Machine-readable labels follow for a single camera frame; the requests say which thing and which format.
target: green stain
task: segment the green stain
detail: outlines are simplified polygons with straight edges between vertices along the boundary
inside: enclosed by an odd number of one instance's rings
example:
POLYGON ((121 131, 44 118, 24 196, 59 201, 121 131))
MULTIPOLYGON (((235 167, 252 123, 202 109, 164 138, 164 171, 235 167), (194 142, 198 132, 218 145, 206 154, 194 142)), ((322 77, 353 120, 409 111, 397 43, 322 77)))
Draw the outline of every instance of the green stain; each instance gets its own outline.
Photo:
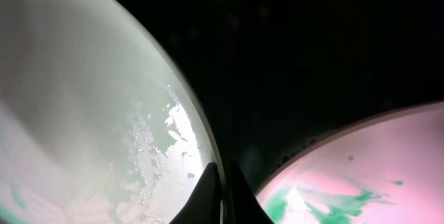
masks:
POLYGON ((281 189, 274 193, 264 206, 264 211, 268 214, 274 223, 279 223, 284 219, 285 208, 288 205, 285 196, 290 191, 290 188, 281 189))
POLYGON ((310 195, 314 200, 328 207, 329 212, 325 213, 305 201, 305 204, 320 224, 351 224, 352 217, 361 215, 362 209, 368 203, 392 204, 389 201, 382 200, 379 194, 366 190, 362 190, 358 196, 332 195, 306 189, 300 190, 300 192, 310 195))
POLYGON ((17 186, 12 186, 12 198, 14 198, 15 203, 20 206, 21 209, 26 209, 26 202, 22 198, 22 195, 20 194, 20 190, 17 186))
POLYGON ((398 186, 401 186, 401 185, 404 184, 403 181, 392 181, 391 183, 393 183, 393 184, 395 184, 395 185, 398 185, 398 186))
POLYGON ((17 218, 11 211, 9 211, 6 207, 0 204, 0 217, 6 223, 14 223, 14 224, 26 224, 26 222, 17 218))

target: white bowl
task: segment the white bowl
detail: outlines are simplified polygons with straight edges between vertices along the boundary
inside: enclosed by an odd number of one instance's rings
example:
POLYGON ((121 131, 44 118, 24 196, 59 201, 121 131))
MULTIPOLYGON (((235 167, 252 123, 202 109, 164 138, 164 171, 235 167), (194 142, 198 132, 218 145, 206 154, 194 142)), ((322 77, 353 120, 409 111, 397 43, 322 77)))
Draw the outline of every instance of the white bowl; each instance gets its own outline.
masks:
POLYGON ((375 117, 296 155, 257 199, 276 223, 444 223, 444 103, 375 117))
POLYGON ((208 127, 116 1, 0 0, 2 218, 168 223, 208 162, 223 171, 208 127))

